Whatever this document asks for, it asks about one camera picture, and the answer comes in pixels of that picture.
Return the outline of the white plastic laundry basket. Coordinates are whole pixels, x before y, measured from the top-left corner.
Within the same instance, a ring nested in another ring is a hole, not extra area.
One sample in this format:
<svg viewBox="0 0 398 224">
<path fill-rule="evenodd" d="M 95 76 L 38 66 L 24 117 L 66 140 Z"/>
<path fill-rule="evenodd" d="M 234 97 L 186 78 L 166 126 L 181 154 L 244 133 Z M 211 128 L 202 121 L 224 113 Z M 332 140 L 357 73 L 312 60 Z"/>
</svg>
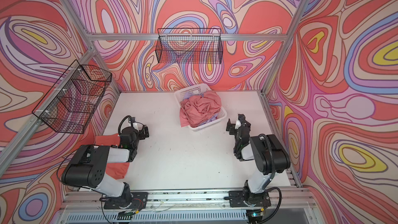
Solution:
<svg viewBox="0 0 398 224">
<path fill-rule="evenodd" d="M 181 127 L 198 131 L 219 123 L 227 116 L 220 96 L 207 84 L 180 89 L 174 96 L 179 107 Z"/>
</svg>

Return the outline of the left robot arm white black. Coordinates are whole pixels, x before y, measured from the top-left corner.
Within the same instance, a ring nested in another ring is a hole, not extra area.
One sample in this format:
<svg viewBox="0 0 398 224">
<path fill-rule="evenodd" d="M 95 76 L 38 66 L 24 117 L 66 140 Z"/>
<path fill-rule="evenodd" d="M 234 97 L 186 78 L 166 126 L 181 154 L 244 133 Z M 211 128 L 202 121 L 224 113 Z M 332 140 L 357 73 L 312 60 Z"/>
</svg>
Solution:
<svg viewBox="0 0 398 224">
<path fill-rule="evenodd" d="M 149 138 L 148 127 L 127 115 L 119 123 L 119 145 L 82 145 L 64 169 L 60 181 L 72 187 L 90 189 L 102 196 L 99 201 L 106 209 L 132 209 L 146 207 L 148 194 L 134 194 L 128 183 L 118 181 L 106 172 L 108 164 L 131 163 L 141 140 Z"/>
</svg>

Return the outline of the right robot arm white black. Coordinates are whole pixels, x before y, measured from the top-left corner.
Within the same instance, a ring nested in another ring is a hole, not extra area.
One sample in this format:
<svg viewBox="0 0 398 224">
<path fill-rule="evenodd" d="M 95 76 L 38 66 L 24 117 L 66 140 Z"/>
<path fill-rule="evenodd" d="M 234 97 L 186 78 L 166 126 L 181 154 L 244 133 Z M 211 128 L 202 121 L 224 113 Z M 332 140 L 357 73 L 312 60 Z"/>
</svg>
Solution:
<svg viewBox="0 0 398 224">
<path fill-rule="evenodd" d="M 234 155 L 239 161 L 254 161 L 257 171 L 245 181 L 242 191 L 230 192 L 231 205 L 269 206 L 267 187 L 276 175 L 291 166 L 289 155 L 274 134 L 251 136 L 251 124 L 246 116 L 238 114 L 236 123 L 228 120 L 226 131 L 234 136 Z"/>
</svg>

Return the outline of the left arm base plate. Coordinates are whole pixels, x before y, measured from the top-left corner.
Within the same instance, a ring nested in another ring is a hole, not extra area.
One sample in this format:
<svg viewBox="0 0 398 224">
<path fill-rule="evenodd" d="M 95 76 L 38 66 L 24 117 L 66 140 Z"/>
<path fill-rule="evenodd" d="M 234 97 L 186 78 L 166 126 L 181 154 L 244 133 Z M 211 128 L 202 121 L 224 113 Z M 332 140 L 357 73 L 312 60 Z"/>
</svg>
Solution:
<svg viewBox="0 0 398 224">
<path fill-rule="evenodd" d="M 139 191 L 132 192 L 130 197 L 102 197 L 100 201 L 103 203 L 104 209 L 135 209 L 141 210 L 146 208 L 147 200 L 148 200 L 148 192 Z"/>
</svg>

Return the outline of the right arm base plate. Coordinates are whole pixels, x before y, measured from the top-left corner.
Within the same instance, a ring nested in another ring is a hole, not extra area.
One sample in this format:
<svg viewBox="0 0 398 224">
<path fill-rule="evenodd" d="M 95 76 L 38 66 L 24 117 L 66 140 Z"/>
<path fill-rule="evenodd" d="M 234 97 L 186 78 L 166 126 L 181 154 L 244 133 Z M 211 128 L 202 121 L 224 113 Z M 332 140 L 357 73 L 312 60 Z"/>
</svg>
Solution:
<svg viewBox="0 0 398 224">
<path fill-rule="evenodd" d="M 228 200 L 230 207 L 263 207 L 271 206 L 269 194 L 263 192 L 260 194 L 253 194 L 245 190 L 232 190 L 228 192 L 228 196 L 224 197 Z"/>
</svg>

